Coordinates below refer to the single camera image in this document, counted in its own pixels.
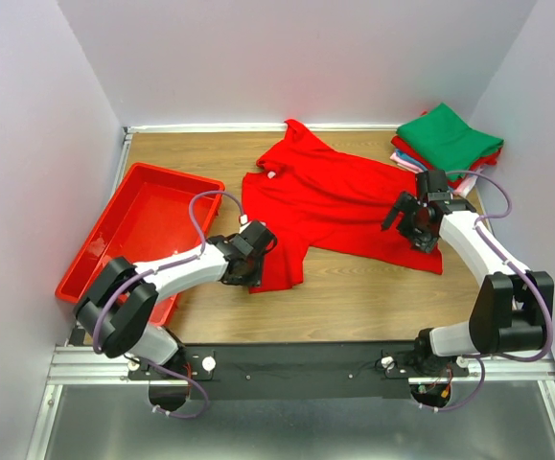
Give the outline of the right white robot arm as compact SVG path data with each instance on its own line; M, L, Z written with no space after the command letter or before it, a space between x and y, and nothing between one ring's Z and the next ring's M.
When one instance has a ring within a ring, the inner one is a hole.
M534 362L553 343L554 281L515 258L465 198L451 193L442 170L419 172L416 192L403 192L382 229L395 227L413 249L430 253L446 242L474 275L479 292L470 318L422 330L406 352L383 353L386 374L434 376L459 358L498 356Z

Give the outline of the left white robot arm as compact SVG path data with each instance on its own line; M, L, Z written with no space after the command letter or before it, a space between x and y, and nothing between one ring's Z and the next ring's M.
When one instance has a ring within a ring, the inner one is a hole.
M260 221L240 231L218 235L181 254L131 263L110 261L74 308L77 321L91 335L94 352L108 358L133 356L163 379L184 368L183 345L173 333L152 325L157 304L187 289L209 283L256 288L265 256L277 237Z

